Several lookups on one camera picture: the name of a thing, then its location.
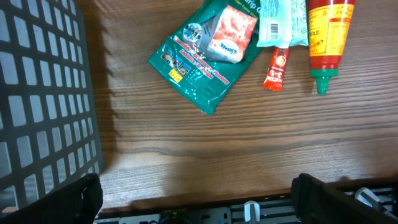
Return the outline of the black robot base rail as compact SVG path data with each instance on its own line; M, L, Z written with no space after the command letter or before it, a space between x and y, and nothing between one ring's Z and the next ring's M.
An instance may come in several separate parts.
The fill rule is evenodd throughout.
M370 195L383 208L397 217L397 182L380 180L359 180L349 186L331 184L345 194L360 200L368 206L374 205L364 199ZM191 205L180 208L154 208L148 210L99 213L95 223L302 223L295 215L289 194L266 195L257 198L227 200L215 203Z

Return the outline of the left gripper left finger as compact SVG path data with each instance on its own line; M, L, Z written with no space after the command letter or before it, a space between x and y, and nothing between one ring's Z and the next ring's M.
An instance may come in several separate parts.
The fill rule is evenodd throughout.
M3 224L93 223L103 205L103 189L96 173L1 218Z

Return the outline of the red Kleenex tissue pack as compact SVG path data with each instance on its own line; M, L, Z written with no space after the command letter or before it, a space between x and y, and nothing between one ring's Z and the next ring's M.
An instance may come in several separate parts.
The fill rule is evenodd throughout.
M231 63L243 59L257 19L227 5L216 23L208 51Z

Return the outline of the red sauce bottle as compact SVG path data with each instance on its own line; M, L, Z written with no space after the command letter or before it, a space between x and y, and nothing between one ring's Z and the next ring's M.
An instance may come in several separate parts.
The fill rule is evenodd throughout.
M310 75L325 95L338 75L355 0L308 0Z

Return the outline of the grey black shopping basket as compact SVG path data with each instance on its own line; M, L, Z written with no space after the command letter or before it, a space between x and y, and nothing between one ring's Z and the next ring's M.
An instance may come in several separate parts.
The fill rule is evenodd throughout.
M75 0L1 0L1 215L104 168Z

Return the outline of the red sauce sachet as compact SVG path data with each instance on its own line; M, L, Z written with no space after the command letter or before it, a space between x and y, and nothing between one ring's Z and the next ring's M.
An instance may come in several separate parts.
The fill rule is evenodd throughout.
M282 91L284 72L287 65L290 49L274 48L263 87L272 91Z

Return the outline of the green 3M gloves package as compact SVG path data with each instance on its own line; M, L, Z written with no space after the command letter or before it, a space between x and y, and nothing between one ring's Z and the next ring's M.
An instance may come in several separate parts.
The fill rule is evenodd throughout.
M253 30L243 59L231 63L208 51L216 23L230 5L255 17ZM211 0L192 14L150 57L149 63L183 97L202 112L211 115L249 68L261 51L259 40L259 0Z

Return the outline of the white wipes packet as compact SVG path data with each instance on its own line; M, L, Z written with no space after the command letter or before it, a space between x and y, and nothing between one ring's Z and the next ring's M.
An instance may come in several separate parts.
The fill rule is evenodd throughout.
M308 46L306 0L261 0L258 47Z

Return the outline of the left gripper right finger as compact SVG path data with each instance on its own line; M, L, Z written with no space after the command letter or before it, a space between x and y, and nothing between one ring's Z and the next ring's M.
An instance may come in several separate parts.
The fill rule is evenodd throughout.
M397 224L397 217L370 195L364 199L373 202L372 206L305 173L293 179L291 199L302 223Z

